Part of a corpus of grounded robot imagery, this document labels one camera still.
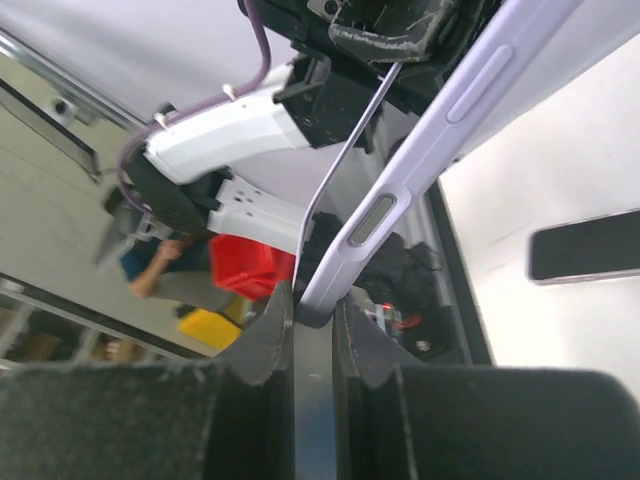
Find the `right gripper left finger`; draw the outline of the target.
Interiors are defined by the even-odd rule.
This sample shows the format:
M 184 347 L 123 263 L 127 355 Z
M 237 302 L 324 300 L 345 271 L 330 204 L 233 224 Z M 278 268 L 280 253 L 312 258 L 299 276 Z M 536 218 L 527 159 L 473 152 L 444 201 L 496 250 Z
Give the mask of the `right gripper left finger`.
M 290 479 L 293 295 L 216 357 L 34 364 L 1 381 L 5 479 Z

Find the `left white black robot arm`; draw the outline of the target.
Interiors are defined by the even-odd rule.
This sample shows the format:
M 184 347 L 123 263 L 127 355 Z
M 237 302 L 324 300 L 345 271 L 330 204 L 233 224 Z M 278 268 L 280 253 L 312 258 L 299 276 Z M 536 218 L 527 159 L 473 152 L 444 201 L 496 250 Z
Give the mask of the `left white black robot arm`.
M 499 9 L 496 1 L 244 1 L 259 34 L 286 37 L 295 56 L 265 62 L 219 100 L 158 112 L 125 150 L 128 177 L 155 219 L 295 253 L 305 210 L 233 169 L 272 152 L 348 143 L 367 181 L 397 148 L 387 106 L 422 114 Z

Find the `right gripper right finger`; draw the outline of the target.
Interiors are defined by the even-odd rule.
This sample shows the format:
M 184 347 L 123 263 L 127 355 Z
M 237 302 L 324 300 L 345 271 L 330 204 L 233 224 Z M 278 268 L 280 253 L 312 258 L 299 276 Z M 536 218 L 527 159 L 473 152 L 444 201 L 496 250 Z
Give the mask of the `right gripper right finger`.
M 428 365 L 351 298 L 333 320 L 340 479 L 635 479 L 639 408 L 594 371 Z

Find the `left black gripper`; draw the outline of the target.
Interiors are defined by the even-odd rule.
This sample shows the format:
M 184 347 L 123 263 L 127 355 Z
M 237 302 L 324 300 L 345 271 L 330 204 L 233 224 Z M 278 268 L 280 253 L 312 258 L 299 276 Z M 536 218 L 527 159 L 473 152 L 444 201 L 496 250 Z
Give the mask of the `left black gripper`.
M 403 68 L 388 100 L 424 113 L 501 4 L 491 0 L 259 1 L 262 24 L 361 85 Z

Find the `lilac silicone phone case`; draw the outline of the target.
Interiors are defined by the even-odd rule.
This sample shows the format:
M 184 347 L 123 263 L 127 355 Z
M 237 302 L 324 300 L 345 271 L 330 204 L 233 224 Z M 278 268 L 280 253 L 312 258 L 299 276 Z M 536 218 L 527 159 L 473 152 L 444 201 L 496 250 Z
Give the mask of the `lilac silicone phone case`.
M 295 309 L 323 327 L 337 302 L 525 69 L 578 7 L 576 1 L 508 1 L 444 84 L 328 247 Z

